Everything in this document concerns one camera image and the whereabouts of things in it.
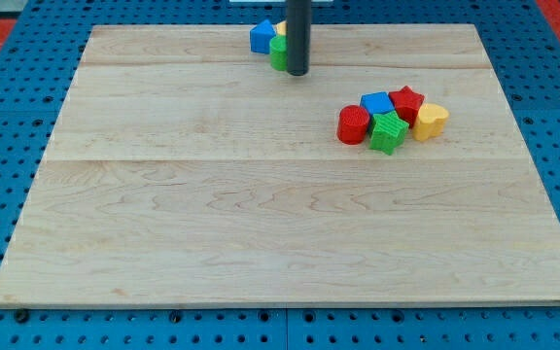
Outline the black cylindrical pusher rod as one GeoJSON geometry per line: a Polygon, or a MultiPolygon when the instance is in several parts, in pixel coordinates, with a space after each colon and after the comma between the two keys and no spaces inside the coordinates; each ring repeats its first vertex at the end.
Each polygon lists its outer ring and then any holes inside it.
{"type": "Polygon", "coordinates": [[[309,70],[311,0],[286,1],[287,72],[303,76],[309,70]]]}

